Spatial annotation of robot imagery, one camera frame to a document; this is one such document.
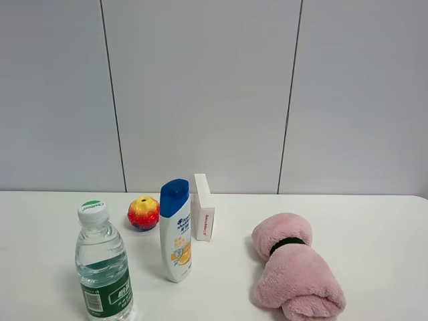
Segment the white shampoo bottle blue cap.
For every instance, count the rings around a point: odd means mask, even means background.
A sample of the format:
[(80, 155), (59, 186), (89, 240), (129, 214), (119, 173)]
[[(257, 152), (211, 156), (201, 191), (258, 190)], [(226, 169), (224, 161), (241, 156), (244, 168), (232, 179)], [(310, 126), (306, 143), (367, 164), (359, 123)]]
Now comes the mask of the white shampoo bottle blue cap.
[(191, 271), (191, 198), (189, 182), (174, 179), (160, 190), (160, 250), (165, 277), (183, 281)]

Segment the white cardboard box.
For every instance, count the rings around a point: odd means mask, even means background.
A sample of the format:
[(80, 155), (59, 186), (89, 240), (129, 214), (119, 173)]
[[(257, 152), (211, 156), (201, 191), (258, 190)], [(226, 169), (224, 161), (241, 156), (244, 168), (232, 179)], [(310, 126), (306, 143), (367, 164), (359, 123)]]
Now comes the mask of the white cardboard box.
[(210, 241), (215, 217), (213, 196), (205, 174), (194, 174), (194, 180), (195, 192), (191, 203), (193, 236), (198, 241)]

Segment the red yellow toy ball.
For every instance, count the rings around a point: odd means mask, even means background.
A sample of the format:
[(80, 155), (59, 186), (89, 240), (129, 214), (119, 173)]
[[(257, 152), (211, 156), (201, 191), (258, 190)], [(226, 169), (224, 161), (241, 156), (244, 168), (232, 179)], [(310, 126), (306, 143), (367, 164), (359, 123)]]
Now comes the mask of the red yellow toy ball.
[(127, 217), (132, 226), (139, 231), (149, 231), (159, 222), (160, 205), (149, 196), (141, 196), (129, 205)]

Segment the black hair band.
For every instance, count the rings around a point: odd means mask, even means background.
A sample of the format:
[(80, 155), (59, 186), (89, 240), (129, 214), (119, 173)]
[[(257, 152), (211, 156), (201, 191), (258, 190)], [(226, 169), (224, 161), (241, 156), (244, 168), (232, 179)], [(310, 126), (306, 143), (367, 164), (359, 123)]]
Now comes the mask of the black hair band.
[(284, 239), (281, 239), (280, 241), (278, 241), (277, 243), (275, 243), (272, 248), (270, 249), (270, 256), (272, 256), (272, 254), (280, 247), (285, 246), (285, 245), (289, 245), (289, 244), (300, 244), (300, 245), (306, 245), (306, 243), (298, 238), (298, 237), (287, 237)]

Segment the rolled pink towel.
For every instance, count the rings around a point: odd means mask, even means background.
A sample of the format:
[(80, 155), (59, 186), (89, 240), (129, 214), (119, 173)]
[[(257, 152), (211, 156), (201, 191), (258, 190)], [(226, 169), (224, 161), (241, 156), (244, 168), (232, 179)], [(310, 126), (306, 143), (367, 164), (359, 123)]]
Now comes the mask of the rolled pink towel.
[[(272, 246), (287, 237), (306, 245)], [(294, 213), (279, 213), (258, 224), (253, 246), (265, 261), (263, 273), (252, 294), (263, 308), (282, 309), (288, 320), (336, 320), (346, 307), (344, 292), (328, 264), (312, 249), (312, 227)]]

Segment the clear water bottle green label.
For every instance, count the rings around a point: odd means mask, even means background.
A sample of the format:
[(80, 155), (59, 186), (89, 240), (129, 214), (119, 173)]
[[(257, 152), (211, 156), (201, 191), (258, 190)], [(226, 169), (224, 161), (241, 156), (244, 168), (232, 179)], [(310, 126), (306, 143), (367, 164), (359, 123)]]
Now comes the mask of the clear water bottle green label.
[(75, 265), (90, 320), (132, 320), (133, 293), (125, 244), (105, 202), (78, 208)]

